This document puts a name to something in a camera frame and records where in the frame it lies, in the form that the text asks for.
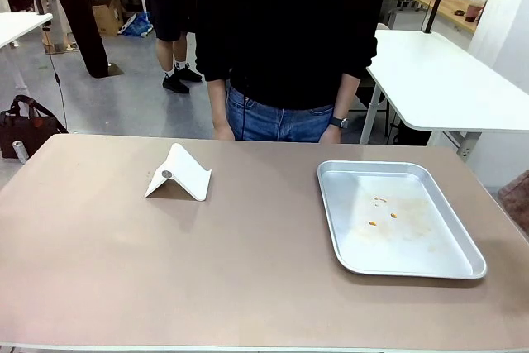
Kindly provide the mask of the person's left hand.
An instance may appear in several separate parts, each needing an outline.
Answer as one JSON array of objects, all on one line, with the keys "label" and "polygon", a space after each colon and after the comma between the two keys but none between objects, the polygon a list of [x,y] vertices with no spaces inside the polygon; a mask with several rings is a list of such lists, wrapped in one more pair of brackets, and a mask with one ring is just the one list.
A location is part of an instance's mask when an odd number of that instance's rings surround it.
[{"label": "person's left hand", "polygon": [[337,126],[330,125],[322,133],[319,142],[321,144],[340,144],[341,143],[341,129]]}]

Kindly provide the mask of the person's right hand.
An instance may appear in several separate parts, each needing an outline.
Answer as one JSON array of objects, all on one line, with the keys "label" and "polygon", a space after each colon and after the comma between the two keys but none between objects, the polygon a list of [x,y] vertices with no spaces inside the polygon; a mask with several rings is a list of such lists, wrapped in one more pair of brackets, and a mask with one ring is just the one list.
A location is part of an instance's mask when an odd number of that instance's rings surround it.
[{"label": "person's right hand", "polygon": [[234,133],[231,129],[229,122],[226,119],[214,121],[214,138],[221,141],[233,141],[235,140]]}]

